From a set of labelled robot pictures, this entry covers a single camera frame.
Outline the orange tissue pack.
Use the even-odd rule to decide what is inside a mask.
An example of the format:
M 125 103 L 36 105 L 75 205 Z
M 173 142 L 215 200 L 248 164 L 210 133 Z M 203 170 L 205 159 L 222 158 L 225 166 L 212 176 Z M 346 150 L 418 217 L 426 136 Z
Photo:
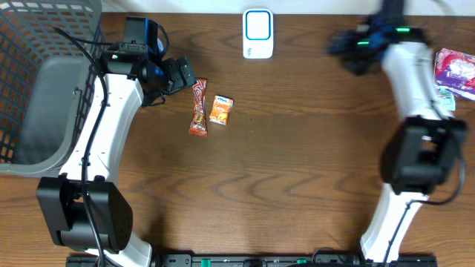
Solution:
M 234 100 L 225 96 L 215 96 L 209 116 L 211 122 L 227 125 L 229 113 L 234 106 Z

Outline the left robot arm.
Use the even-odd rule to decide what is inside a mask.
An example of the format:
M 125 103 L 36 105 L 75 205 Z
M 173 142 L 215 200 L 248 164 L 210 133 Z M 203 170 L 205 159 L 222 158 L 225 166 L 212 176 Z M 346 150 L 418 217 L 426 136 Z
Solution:
M 104 51 L 94 100 L 73 153 L 57 177 L 42 177 L 36 196 L 55 245 L 96 256 L 98 266 L 151 266 L 154 249 L 132 230 L 134 215 L 120 193 L 122 151 L 136 112 L 195 85 L 190 61 L 163 57 L 146 44 Z

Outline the teal snack wrapper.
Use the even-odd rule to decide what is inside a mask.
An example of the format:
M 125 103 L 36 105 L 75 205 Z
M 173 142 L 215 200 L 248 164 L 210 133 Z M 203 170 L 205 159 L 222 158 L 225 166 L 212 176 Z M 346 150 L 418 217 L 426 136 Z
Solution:
M 436 86 L 436 108 L 438 111 L 455 111 L 456 101 L 454 94 L 445 86 Z

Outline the red purple noodle packet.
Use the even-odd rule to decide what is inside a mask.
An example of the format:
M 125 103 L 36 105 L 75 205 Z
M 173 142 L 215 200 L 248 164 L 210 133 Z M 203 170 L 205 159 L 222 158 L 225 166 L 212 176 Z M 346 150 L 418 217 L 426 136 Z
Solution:
M 474 101 L 474 55 L 442 48 L 436 54 L 434 82 L 438 88 Z

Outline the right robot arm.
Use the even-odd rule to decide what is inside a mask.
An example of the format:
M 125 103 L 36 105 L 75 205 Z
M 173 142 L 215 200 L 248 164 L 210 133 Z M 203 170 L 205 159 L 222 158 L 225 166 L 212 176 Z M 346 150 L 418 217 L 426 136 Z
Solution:
M 400 125 L 381 154 L 381 196 L 359 241 L 364 263 L 391 266 L 419 209 L 447 205 L 461 193 L 468 127 L 440 103 L 422 29 L 365 25 L 334 38 L 327 52 L 357 75 L 379 62 L 392 87 Z

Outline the red Top chocolate bar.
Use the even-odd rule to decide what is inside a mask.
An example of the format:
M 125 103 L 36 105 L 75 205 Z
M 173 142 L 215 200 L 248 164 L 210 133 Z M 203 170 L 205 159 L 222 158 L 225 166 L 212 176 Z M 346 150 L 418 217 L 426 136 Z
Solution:
M 194 113 L 189 133 L 195 136 L 208 136 L 205 113 L 206 86 L 206 79 L 197 79 L 196 83 L 192 86 L 192 92 L 194 94 Z

